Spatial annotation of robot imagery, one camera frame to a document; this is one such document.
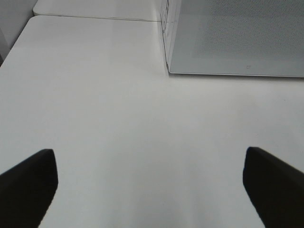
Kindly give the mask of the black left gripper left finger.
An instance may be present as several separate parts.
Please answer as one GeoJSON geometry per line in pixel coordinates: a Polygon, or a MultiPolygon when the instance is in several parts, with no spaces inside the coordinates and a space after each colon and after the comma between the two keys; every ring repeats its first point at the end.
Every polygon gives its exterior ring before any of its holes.
{"type": "Polygon", "coordinates": [[[37,228],[58,187],[55,154],[43,149],[0,175],[0,226],[37,228]]]}

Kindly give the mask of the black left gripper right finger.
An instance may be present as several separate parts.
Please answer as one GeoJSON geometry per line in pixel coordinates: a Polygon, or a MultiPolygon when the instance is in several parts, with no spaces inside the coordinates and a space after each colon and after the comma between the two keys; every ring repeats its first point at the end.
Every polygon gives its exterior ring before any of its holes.
{"type": "Polygon", "coordinates": [[[304,174],[259,147],[248,147],[243,185],[266,228],[304,226],[304,174]]]}

